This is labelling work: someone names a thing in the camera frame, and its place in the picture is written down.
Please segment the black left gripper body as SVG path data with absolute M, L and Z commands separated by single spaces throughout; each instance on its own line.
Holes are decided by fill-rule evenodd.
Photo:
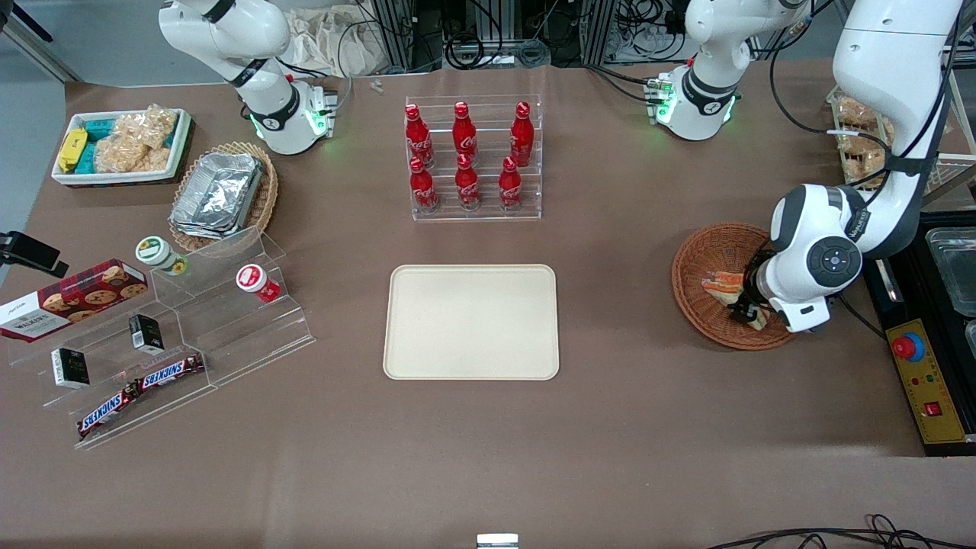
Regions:
M 745 270 L 743 270 L 743 291 L 741 299 L 746 300 L 747 303 L 751 303 L 754 306 L 763 306 L 768 303 L 768 299 L 759 289 L 759 271 L 767 261 L 768 256 L 766 255 L 753 255 L 749 263 L 746 264 Z

